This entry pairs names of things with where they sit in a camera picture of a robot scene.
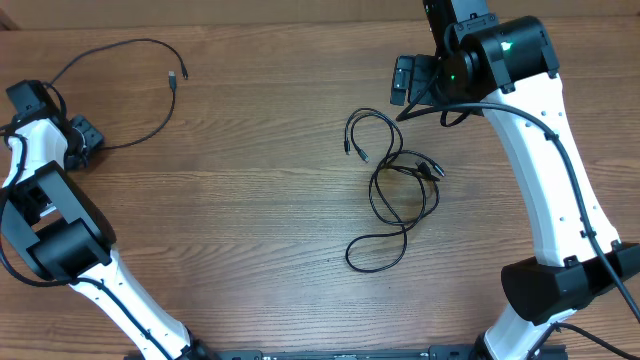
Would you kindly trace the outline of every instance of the wooden tabletop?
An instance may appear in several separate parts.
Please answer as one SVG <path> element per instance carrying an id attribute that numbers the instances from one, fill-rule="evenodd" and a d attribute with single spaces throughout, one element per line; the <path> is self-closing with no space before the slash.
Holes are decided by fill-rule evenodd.
<path id="1" fill-rule="evenodd" d="M 640 18 L 543 20 L 591 183 L 622 239 L 640 242 Z M 471 343 L 494 323 L 506 304 L 501 268 L 533 251 L 486 119 L 452 129 L 437 116 L 402 123 L 406 147 L 447 171 L 442 202 L 409 233 L 396 267 L 360 274 L 343 258 L 353 238 L 390 230 L 367 199 L 374 165 L 344 155 L 344 121 L 360 106 L 399 112 L 389 105 L 395 58 L 433 53 L 425 21 L 1 32 L 0 86 L 50 80 L 76 54 L 135 37 L 166 41 L 185 59 L 190 78 L 178 79 L 174 117 L 150 141 L 71 176 L 113 225 L 136 278 L 212 348 L 420 349 Z M 162 121 L 169 70 L 179 66 L 165 48 L 129 45 L 83 59 L 57 86 L 70 114 L 115 144 Z M 13 114 L 3 95 L 0 118 Z M 373 162 L 386 131 L 359 125 Z M 7 169 L 9 152 L 0 154 Z M 415 180 L 383 177 L 401 214 L 418 211 Z M 382 265 L 400 243 L 372 241 L 354 258 Z M 627 283 L 640 300 L 640 277 Z M 617 291 L 571 322 L 640 354 L 640 326 Z M 576 358 L 613 358 L 575 334 L 551 341 Z M 71 289 L 30 288 L 0 271 L 1 358 L 112 360 L 133 350 Z"/>

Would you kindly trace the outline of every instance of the wooden surface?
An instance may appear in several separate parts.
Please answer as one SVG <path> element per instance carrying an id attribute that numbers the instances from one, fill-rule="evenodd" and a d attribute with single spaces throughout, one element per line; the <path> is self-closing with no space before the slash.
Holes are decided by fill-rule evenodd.
<path id="1" fill-rule="evenodd" d="M 500 17 L 632 16 L 638 0 L 487 0 Z M 0 0 L 20 29 L 424 20 L 420 0 Z"/>
<path id="2" fill-rule="evenodd" d="M 640 242 L 640 20 L 544 21 L 595 192 L 622 239 Z M 354 237 L 389 230 L 367 200 L 374 166 L 344 155 L 344 120 L 360 106 L 397 114 L 393 64 L 400 54 L 433 52 L 425 22 L 2 32 L 0 85 L 48 80 L 75 54 L 144 36 L 174 45 L 189 68 L 174 118 L 147 143 L 72 177 L 170 314 L 214 349 L 267 351 L 469 343 L 493 324 L 506 301 L 500 269 L 532 256 L 532 241 L 510 165 L 484 119 L 453 129 L 437 117 L 403 123 L 406 147 L 448 173 L 441 205 L 410 233 L 393 269 L 364 275 L 343 259 Z M 166 49 L 139 44 L 82 60 L 56 85 L 70 113 L 86 115 L 114 144 L 165 116 L 168 70 L 179 67 Z M 2 97 L 0 118 L 13 114 Z M 377 122 L 356 136 L 374 161 L 388 144 Z M 8 156 L 3 148 L 0 168 Z M 385 180 L 403 214 L 417 211 L 410 179 Z M 369 243 L 356 260 L 386 263 L 399 244 Z M 628 286 L 640 299 L 640 277 Z M 640 354 L 640 326 L 616 291 L 571 322 Z M 552 341 L 576 358 L 613 358 L 574 334 Z M 0 272 L 0 358 L 115 360 L 131 350 L 82 296 Z"/>

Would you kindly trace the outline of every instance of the wooden table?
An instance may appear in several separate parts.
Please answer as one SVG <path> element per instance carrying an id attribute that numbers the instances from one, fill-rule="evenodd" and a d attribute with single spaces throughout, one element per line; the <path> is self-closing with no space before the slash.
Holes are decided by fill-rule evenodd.
<path id="1" fill-rule="evenodd" d="M 640 242 L 640 20 L 545 23 L 593 187 L 622 239 Z M 360 106 L 397 114 L 389 105 L 396 56 L 434 51 L 424 21 L 2 32 L 0 85 L 49 80 L 84 50 L 147 36 L 175 46 L 189 68 L 174 118 L 152 140 L 72 177 L 169 313 L 214 349 L 267 351 L 469 343 L 493 324 L 506 303 L 500 269 L 532 256 L 532 241 L 510 164 L 484 119 L 453 129 L 437 116 L 403 123 L 406 147 L 448 172 L 441 205 L 410 232 L 393 269 L 359 274 L 343 259 L 351 239 L 389 230 L 367 200 L 374 165 L 344 155 L 345 118 Z M 82 60 L 57 85 L 70 113 L 114 144 L 164 118 L 168 70 L 179 71 L 171 53 L 138 44 Z M 1 99 L 8 122 L 14 109 Z M 374 161 L 388 146 L 375 121 L 356 136 Z M 9 152 L 0 153 L 7 169 Z M 384 178 L 401 213 L 415 213 L 415 183 Z M 374 241 L 356 260 L 383 264 L 399 245 Z M 640 299 L 640 277 L 628 286 Z M 571 322 L 640 353 L 640 326 L 617 291 Z M 576 358 L 611 357 L 575 334 L 552 342 Z M 82 296 L 0 272 L 1 358 L 121 359 L 133 350 Z"/>

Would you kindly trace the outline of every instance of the green indicator light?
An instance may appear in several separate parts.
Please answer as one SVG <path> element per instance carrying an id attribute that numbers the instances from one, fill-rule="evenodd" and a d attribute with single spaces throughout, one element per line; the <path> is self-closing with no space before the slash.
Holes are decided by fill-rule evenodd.
<path id="1" fill-rule="evenodd" d="M 507 51 L 507 50 L 511 49 L 511 46 L 513 45 L 513 43 L 503 41 L 503 42 L 500 43 L 500 45 L 502 46 L 502 50 L 503 51 Z"/>

